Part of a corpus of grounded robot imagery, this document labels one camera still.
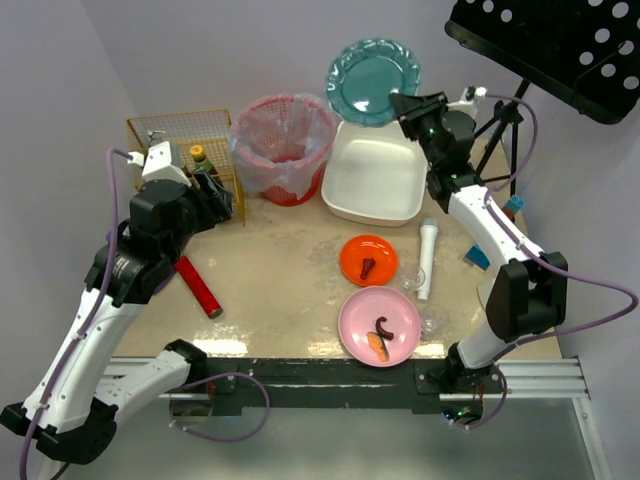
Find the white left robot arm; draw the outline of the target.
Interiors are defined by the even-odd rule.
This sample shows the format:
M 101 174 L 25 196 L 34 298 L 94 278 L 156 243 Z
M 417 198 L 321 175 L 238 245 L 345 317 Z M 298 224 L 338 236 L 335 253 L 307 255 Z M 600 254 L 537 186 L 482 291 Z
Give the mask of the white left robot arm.
M 185 340 L 169 343 L 134 374 L 111 387 L 99 384 L 116 347 L 165 283 L 191 238 L 233 215 L 232 194 L 199 168 L 183 171 L 177 145 L 163 141 L 146 154 L 126 154 L 142 169 L 143 184 L 125 220 L 114 218 L 69 332 L 36 389 L 6 406 L 1 423 L 26 447 L 63 465 L 87 465 L 106 449 L 117 428 L 158 395 L 195 379 L 206 362 Z

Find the teal ornate plate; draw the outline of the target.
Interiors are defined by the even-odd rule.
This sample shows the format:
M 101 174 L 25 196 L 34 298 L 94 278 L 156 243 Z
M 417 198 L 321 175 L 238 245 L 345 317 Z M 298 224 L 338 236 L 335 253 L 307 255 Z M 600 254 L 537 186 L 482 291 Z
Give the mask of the teal ornate plate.
M 416 95 L 421 76 L 421 66 L 409 48 L 394 40 L 369 38 L 346 47 L 333 60 L 324 90 L 342 120 L 383 127 L 395 118 L 390 96 Z

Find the pink plate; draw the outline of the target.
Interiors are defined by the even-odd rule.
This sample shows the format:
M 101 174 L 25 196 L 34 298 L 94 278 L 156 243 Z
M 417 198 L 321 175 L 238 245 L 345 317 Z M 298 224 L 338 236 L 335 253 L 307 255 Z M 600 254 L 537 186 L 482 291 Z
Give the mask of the pink plate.
M 361 363 L 388 368 L 408 360 L 421 339 L 421 318 L 413 303 L 388 287 L 367 287 L 351 295 L 338 316 L 338 332 L 346 351 Z M 366 335 L 378 333 L 385 341 L 389 361 L 382 363 L 369 347 Z

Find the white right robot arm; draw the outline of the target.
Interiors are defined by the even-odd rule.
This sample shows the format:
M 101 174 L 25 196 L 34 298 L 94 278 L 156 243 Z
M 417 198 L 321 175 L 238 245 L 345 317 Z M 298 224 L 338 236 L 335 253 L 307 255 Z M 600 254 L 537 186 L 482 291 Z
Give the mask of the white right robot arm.
M 476 104 L 484 94 L 470 88 L 456 103 L 443 93 L 389 96 L 403 134 L 424 152 L 431 198 L 466 228 L 496 271 L 485 323 L 450 347 L 437 376 L 446 389 L 478 378 L 517 341 L 541 335 L 566 317 L 565 257 L 529 240 L 499 208 L 470 162 Z

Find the orange plate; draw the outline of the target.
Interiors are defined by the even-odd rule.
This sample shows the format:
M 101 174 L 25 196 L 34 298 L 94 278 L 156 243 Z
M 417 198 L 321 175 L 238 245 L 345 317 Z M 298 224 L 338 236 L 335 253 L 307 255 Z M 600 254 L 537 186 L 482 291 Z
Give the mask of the orange plate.
M 399 261 L 389 242 L 376 235 L 358 235 L 348 240 L 339 255 L 344 276 L 362 286 L 382 286 L 397 272 Z

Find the green yellow-capped sauce bottle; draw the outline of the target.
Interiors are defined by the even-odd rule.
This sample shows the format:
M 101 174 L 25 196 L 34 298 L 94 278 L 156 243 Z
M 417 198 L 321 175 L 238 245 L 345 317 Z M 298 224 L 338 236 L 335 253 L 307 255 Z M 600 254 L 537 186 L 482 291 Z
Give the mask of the green yellow-capped sauce bottle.
M 192 145 L 189 149 L 189 154 L 193 162 L 193 171 L 204 169 L 210 176 L 214 178 L 217 178 L 219 176 L 217 169 L 209 159 L 204 147 L 201 144 Z

